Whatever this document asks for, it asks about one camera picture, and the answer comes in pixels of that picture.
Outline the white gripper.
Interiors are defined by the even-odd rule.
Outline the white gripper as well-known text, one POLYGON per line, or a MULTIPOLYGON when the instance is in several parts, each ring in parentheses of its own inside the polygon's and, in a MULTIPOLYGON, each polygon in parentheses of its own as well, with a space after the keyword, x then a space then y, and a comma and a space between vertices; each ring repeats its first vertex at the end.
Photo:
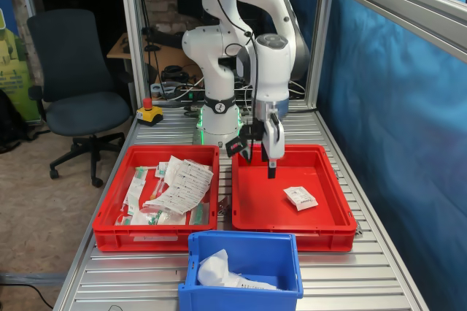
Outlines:
POLYGON ((275 123, 271 118, 263 123, 264 133, 261 144, 261 161, 266 162, 266 154, 268 161, 268 178, 276 177, 277 160, 285 154, 285 131, 279 121, 275 123))

